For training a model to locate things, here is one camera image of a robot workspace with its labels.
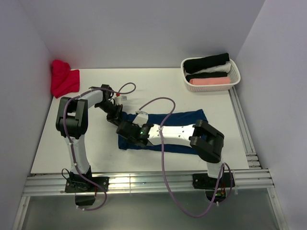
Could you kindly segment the aluminium rail frame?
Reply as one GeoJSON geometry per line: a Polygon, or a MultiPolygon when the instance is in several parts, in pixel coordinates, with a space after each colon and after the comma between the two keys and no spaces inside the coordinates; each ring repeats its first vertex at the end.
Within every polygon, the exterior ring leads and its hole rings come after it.
{"type": "MultiPolygon", "coordinates": [[[[238,193],[239,189],[267,189],[278,229],[286,230],[288,229],[288,225],[275,191],[272,176],[268,169],[263,169],[261,167],[235,88],[229,90],[229,95],[249,163],[248,170],[233,171],[234,181],[236,183],[233,192],[238,193]]],[[[160,172],[112,173],[109,175],[109,178],[110,183],[115,185],[115,188],[109,188],[109,192],[114,194],[132,195],[167,191],[160,172]]],[[[24,220],[31,197],[64,194],[62,180],[63,179],[59,175],[38,175],[27,178],[13,224],[14,230],[20,230],[24,226],[24,220]]]]}

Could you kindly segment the top black rolled shirt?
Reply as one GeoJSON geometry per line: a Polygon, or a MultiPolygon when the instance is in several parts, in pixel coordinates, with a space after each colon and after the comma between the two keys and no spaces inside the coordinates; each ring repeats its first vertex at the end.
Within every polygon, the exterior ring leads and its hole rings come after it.
{"type": "Polygon", "coordinates": [[[203,69],[224,65],[229,60],[229,54],[223,53],[219,55],[185,60],[183,61],[183,68],[187,73],[192,74],[203,69]]]}

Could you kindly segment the blue Mickey Mouse t-shirt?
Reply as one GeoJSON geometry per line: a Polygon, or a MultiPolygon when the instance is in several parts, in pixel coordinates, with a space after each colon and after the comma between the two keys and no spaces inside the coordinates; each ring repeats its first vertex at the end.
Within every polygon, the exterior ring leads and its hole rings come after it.
{"type": "MultiPolygon", "coordinates": [[[[166,114],[148,114],[148,123],[161,124],[162,120],[166,117],[166,114]]],[[[202,109],[190,112],[173,113],[164,123],[165,126],[187,126],[195,124],[197,120],[208,121],[205,113],[202,109]]],[[[147,146],[144,149],[136,146],[132,143],[128,143],[123,137],[118,136],[118,148],[120,150],[151,150],[161,152],[161,145],[147,146]]],[[[181,145],[164,145],[165,152],[182,153],[197,155],[196,151],[191,147],[181,145]]]]}

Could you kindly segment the red t-shirt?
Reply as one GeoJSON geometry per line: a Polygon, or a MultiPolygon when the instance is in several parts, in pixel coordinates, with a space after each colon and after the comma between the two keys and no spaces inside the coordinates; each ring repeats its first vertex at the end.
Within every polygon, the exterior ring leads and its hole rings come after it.
{"type": "Polygon", "coordinates": [[[54,60],[51,64],[51,93],[55,98],[60,98],[71,92],[80,90],[80,71],[71,70],[67,62],[54,60]]]}

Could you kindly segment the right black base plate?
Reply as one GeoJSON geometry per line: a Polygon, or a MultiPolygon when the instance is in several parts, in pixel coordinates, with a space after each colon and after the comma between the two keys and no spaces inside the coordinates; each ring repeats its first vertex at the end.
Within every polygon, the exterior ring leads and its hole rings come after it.
{"type": "MultiPolygon", "coordinates": [[[[192,186],[195,189],[204,189],[204,190],[214,190],[216,186],[217,179],[211,178],[207,173],[195,173],[192,175],[192,186]]],[[[225,172],[221,176],[218,188],[230,188],[231,185],[235,187],[235,180],[231,173],[225,172]]]]}

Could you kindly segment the lower black rolled shirt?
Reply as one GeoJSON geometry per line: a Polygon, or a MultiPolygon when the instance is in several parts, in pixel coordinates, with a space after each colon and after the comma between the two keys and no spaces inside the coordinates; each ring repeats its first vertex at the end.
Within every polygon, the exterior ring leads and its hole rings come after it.
{"type": "Polygon", "coordinates": [[[185,78],[189,82],[191,79],[219,78],[227,76],[228,76],[227,72],[203,72],[203,73],[189,74],[185,78]]]}

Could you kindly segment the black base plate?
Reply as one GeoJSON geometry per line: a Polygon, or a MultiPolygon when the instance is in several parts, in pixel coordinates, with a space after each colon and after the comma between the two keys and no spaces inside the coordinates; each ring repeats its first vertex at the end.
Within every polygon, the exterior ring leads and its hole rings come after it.
{"type": "MultiPolygon", "coordinates": [[[[204,189],[204,190],[214,190],[216,186],[217,179],[211,178],[207,173],[195,173],[192,175],[192,186],[195,189],[204,189]]],[[[225,172],[221,176],[218,188],[230,188],[231,185],[235,187],[235,180],[231,173],[225,172]]]]}
{"type": "Polygon", "coordinates": [[[108,190],[109,177],[93,177],[91,181],[99,185],[96,185],[84,180],[83,178],[77,178],[76,180],[67,181],[65,186],[65,193],[84,193],[84,192],[103,192],[108,190]]]}

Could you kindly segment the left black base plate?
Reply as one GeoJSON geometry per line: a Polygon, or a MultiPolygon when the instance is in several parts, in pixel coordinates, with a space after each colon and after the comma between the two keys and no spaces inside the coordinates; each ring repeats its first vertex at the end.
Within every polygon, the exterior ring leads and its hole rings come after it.
{"type": "Polygon", "coordinates": [[[91,181],[99,185],[96,185],[84,180],[83,178],[77,178],[76,180],[67,181],[65,186],[65,193],[84,193],[84,192],[103,192],[108,190],[109,177],[93,177],[91,181]]]}

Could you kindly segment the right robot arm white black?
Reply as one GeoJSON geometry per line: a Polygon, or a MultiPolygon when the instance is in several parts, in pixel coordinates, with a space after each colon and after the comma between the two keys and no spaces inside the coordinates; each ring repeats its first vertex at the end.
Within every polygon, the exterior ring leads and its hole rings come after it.
{"type": "Polygon", "coordinates": [[[224,134],[204,120],[186,126],[139,126],[124,121],[119,125],[117,134],[141,148],[168,144],[193,149],[207,164],[208,183],[217,187],[224,181],[221,169],[224,134]]]}

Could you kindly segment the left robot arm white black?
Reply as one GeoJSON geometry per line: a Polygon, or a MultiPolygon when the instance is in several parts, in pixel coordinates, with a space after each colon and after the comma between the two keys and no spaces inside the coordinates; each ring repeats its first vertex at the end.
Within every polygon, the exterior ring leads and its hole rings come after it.
{"type": "Polygon", "coordinates": [[[85,133],[88,129],[88,110],[100,108],[108,122],[118,126],[121,122],[121,91],[109,85],[91,87],[75,97],[62,97],[56,119],[56,130],[65,138],[71,161],[67,184],[82,191],[89,191],[96,183],[86,156],[85,133]]]}

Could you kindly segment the white rolled shirt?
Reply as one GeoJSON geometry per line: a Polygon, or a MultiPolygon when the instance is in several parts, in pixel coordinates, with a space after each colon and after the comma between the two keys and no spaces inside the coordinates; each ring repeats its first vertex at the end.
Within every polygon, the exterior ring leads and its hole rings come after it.
{"type": "Polygon", "coordinates": [[[226,72],[228,73],[231,69],[231,63],[230,61],[226,62],[224,65],[219,65],[207,69],[202,69],[196,73],[213,73],[213,72],[226,72]]]}

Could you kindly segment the white plastic basket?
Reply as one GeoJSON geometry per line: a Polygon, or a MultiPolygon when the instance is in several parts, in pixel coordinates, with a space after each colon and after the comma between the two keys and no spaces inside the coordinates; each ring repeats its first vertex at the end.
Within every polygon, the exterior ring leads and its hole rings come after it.
{"type": "Polygon", "coordinates": [[[230,59],[230,64],[231,64],[231,68],[230,68],[230,72],[228,73],[228,76],[231,79],[231,83],[229,84],[217,84],[217,85],[193,85],[190,84],[187,80],[186,80],[186,73],[184,70],[184,62],[187,60],[192,60],[192,59],[199,59],[200,57],[190,57],[190,58],[186,58],[181,62],[181,75],[182,75],[182,79],[183,82],[186,86],[186,88],[190,91],[190,92],[216,92],[216,91],[227,91],[229,89],[231,89],[233,86],[237,85],[240,80],[241,80],[241,75],[240,72],[238,70],[238,67],[236,65],[236,63],[230,59]]]}

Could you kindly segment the pink rolled shirt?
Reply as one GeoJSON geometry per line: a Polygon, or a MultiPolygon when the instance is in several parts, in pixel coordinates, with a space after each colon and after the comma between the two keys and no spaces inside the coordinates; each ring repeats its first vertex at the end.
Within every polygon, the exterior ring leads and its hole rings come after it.
{"type": "Polygon", "coordinates": [[[230,77],[218,77],[218,78],[204,78],[204,79],[191,79],[189,81],[192,85],[220,85],[230,84],[232,81],[230,77]]]}

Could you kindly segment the black rolled shirt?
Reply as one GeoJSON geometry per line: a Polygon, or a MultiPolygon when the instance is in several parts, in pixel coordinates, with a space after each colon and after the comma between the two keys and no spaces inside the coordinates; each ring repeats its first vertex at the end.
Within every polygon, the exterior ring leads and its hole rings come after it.
{"type": "Polygon", "coordinates": [[[203,73],[189,74],[185,78],[189,82],[191,79],[219,78],[227,76],[228,76],[227,72],[203,72],[203,73]]]}
{"type": "Polygon", "coordinates": [[[224,65],[229,60],[229,54],[223,53],[219,55],[185,60],[183,61],[183,68],[187,73],[192,74],[203,69],[224,65]]]}

